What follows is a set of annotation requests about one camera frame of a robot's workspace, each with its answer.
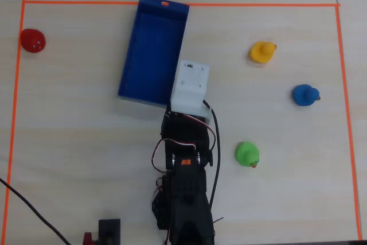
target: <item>orange tab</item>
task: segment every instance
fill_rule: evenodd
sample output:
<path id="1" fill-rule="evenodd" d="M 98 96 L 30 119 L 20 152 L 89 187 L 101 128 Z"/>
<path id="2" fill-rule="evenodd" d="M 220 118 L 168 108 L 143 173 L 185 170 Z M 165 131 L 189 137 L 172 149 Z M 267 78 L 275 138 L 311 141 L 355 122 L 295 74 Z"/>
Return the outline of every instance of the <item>orange tab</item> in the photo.
<path id="1" fill-rule="evenodd" d="M 182 160 L 181 165 L 191 165 L 191 160 L 190 159 Z"/>

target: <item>red wire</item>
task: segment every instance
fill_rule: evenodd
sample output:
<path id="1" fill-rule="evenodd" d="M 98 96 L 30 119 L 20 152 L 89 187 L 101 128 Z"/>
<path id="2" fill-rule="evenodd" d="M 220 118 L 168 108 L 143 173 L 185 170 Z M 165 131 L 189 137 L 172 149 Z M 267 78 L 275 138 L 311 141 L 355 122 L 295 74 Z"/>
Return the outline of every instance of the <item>red wire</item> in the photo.
<path id="1" fill-rule="evenodd" d="M 214 131 L 212 130 L 212 128 L 210 126 L 208 126 L 206 123 L 200 121 L 199 119 L 197 119 L 195 117 L 192 117 L 192 116 L 190 116 L 188 114 L 184 114 L 184 116 L 187 117 L 187 118 L 190 118 L 191 120 L 194 120 L 194 121 L 196 121 L 196 122 L 198 122 L 198 123 L 200 123 L 200 124 L 202 124 L 204 126 L 206 126 L 210 130 L 210 132 L 213 133 L 214 143 L 213 143 L 213 146 L 210 148 L 210 150 L 212 151 L 214 149 L 214 146 L 216 145 L 216 140 L 217 140 L 216 139 L 216 135 L 215 135 Z"/>
<path id="2" fill-rule="evenodd" d="M 183 143 L 183 142 L 178 142 L 178 141 L 175 141 L 173 139 L 170 139 L 170 138 L 165 138 L 165 139 L 160 139 L 157 143 L 157 145 L 155 146 L 155 149 L 153 151 L 153 155 L 151 156 L 151 164 L 152 166 L 157 170 L 159 171 L 160 173 L 166 173 L 165 171 L 163 170 L 160 170 L 158 169 L 155 165 L 154 165 L 154 156 L 155 156 L 155 152 L 157 151 L 157 149 L 159 148 L 160 144 L 163 142 L 163 141 L 172 141 L 172 142 L 175 142 L 179 145 L 182 145 L 182 146 L 193 146 L 195 149 L 196 149 L 196 145 L 194 143 Z"/>

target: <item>rubber duck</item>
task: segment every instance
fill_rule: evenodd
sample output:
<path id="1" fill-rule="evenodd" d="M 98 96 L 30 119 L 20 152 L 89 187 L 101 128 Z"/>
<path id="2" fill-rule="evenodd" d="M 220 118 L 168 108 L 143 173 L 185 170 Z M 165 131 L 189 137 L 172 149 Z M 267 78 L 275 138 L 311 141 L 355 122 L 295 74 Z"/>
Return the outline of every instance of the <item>rubber duck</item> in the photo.
<path id="1" fill-rule="evenodd" d="M 258 41 L 250 50 L 250 57 L 257 63 L 267 63 L 273 57 L 276 45 L 272 42 Z"/>
<path id="2" fill-rule="evenodd" d="M 24 29 L 21 33 L 21 44 L 24 50 L 38 53 L 46 46 L 46 39 L 41 31 L 35 29 Z"/>
<path id="3" fill-rule="evenodd" d="M 310 106 L 320 100 L 320 92 L 308 84 L 296 86 L 292 91 L 292 98 L 299 106 Z"/>
<path id="4" fill-rule="evenodd" d="M 243 166 L 255 168 L 260 161 L 260 153 L 253 143 L 242 142 L 236 149 L 236 159 Z"/>

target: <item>blue rubber duck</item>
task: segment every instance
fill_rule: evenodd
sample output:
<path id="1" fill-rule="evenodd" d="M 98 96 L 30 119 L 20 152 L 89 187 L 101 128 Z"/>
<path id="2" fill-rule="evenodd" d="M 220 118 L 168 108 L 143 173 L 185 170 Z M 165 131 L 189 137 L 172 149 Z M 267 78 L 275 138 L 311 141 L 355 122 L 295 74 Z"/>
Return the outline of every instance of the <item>blue rubber duck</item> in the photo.
<path id="1" fill-rule="evenodd" d="M 301 84 L 293 89 L 292 98 L 299 106 L 310 106 L 320 99 L 320 92 L 308 84 Z"/>

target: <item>red rubber duck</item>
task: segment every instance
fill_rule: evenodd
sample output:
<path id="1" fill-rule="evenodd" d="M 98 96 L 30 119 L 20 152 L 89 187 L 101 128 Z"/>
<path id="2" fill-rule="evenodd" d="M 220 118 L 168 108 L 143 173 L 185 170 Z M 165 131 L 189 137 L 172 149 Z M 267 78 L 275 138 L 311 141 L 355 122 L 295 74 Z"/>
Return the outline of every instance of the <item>red rubber duck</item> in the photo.
<path id="1" fill-rule="evenodd" d="M 41 31 L 35 29 L 24 29 L 21 33 L 21 44 L 24 50 L 38 53 L 46 46 L 46 39 Z"/>

